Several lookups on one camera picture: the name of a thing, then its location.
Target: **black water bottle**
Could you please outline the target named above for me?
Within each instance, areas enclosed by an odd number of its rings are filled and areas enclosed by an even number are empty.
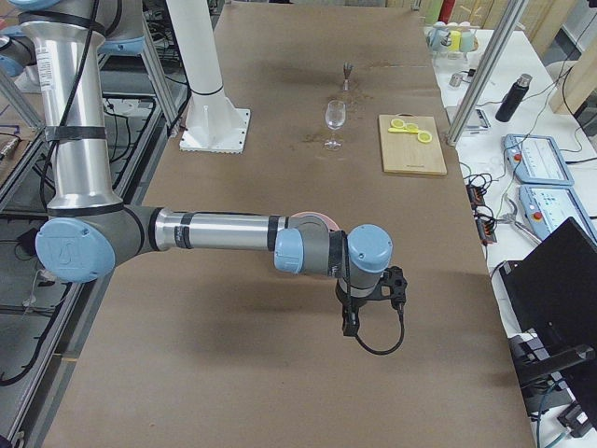
[[[531,75],[523,73],[518,81],[512,84],[512,88],[507,93],[502,105],[500,105],[497,114],[495,114],[495,119],[502,122],[510,121],[512,115],[514,115],[514,112],[516,112],[517,107],[521,103],[522,98],[524,98],[526,92],[529,91],[531,79],[533,79]]]

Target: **label sticker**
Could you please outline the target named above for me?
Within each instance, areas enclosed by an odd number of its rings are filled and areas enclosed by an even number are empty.
[[[45,47],[35,50],[37,57],[37,70],[39,71],[39,86],[41,91],[51,91],[54,89],[54,76],[52,74],[52,65],[49,51]]]

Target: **black monitor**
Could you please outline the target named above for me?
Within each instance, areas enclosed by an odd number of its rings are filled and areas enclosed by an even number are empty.
[[[502,277],[521,329],[535,329],[551,356],[581,344],[597,350],[597,245],[568,218]],[[597,427],[597,360],[561,371]]]

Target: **white table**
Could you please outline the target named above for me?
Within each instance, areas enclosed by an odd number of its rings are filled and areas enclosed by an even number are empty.
[[[489,39],[492,36],[490,30],[478,30],[477,38],[479,40],[479,51],[487,48]],[[468,60],[472,61],[473,55],[470,54]],[[449,59],[438,56],[434,60],[437,84],[441,88],[441,97],[445,106],[458,105],[464,97],[468,84],[462,83],[459,88],[450,87],[449,81],[451,75],[456,72],[468,70],[469,62],[464,58]],[[512,83],[516,81],[522,73],[528,73],[533,76],[530,90],[527,97],[541,92],[547,86],[552,84],[545,67],[536,55],[533,47],[523,32],[515,32],[510,38],[506,50],[500,58],[499,64],[495,67],[490,82],[481,95],[478,103],[480,105],[486,102],[498,102],[509,91]],[[520,107],[507,123],[502,123],[495,119],[495,113],[499,107],[498,104],[485,105],[481,107],[487,114],[492,128],[486,134],[475,136],[464,136],[458,142],[456,147],[460,161],[468,165],[474,174],[490,173],[494,178],[504,173],[503,147],[501,139],[507,133],[527,134],[533,128],[535,119],[543,109],[548,99],[548,95],[553,94],[555,90],[548,89],[545,93],[530,98],[521,103]],[[549,104],[541,113],[533,129],[533,134],[551,135],[556,139],[560,148],[579,149],[578,143],[574,137],[578,127],[576,120],[570,115],[556,115],[551,112]],[[584,160],[595,156],[595,150],[582,131],[578,131],[576,136],[582,146],[582,150],[577,153],[563,152],[563,156],[568,161]],[[581,202],[590,216],[597,215],[597,161],[582,163],[579,165],[569,165],[570,171],[575,179],[574,188],[580,197]],[[467,169],[463,167],[463,174],[467,175]],[[506,175],[498,182],[493,183],[485,196],[485,202],[497,214],[500,208],[500,202],[503,193],[512,180],[512,172],[509,168]],[[508,196],[518,202],[518,182],[514,183],[508,189]],[[518,219],[524,222],[519,203]],[[509,212],[507,203],[502,207],[502,214]],[[495,266],[498,266],[506,259],[523,259],[534,248],[527,237],[521,235],[513,226],[509,224],[499,224],[496,230],[498,242],[488,247],[487,266],[490,272]],[[507,298],[507,293],[502,284],[499,274],[493,277],[493,290],[500,306],[502,321],[507,336],[512,337],[520,333],[520,328],[516,316]],[[546,413],[541,421],[541,446],[546,446],[553,441],[561,432],[562,426],[557,422],[556,416],[564,407],[554,408]],[[570,436],[561,441],[558,446],[562,448],[594,448],[597,446],[597,431],[592,429],[584,438],[573,439]]]

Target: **blue control box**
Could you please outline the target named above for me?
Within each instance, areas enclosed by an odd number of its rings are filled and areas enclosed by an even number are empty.
[[[573,217],[595,242],[597,231],[573,188],[555,185],[522,185],[519,199],[535,234],[545,240],[567,218]]]
[[[574,185],[553,137],[509,133],[503,145],[514,175],[523,184]]]

